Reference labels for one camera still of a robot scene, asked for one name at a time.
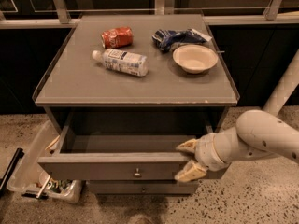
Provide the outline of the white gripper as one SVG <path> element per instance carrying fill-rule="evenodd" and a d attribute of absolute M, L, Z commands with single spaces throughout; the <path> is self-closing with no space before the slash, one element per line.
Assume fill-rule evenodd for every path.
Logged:
<path fill-rule="evenodd" d="M 178 182 L 190 182 L 206 176 L 207 169 L 212 172 L 229 167 L 218 155 L 214 139 L 216 134 L 209 133 L 199 139 L 190 139 L 179 144 L 176 147 L 177 151 L 191 153 L 195 155 L 195 160 L 190 160 L 176 175 L 175 179 Z"/>

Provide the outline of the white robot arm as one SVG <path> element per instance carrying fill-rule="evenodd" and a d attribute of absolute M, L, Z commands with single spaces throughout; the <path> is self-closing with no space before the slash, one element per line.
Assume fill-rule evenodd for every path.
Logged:
<path fill-rule="evenodd" d="M 234 161 L 255 161 L 283 156 L 299 163 L 299 131 L 277 117 L 299 84 L 299 51 L 261 110 L 241 114 L 235 126 L 209 133 L 177 146 L 194 158 L 175 175 L 178 182 L 190 182 L 209 171 L 227 168 Z"/>

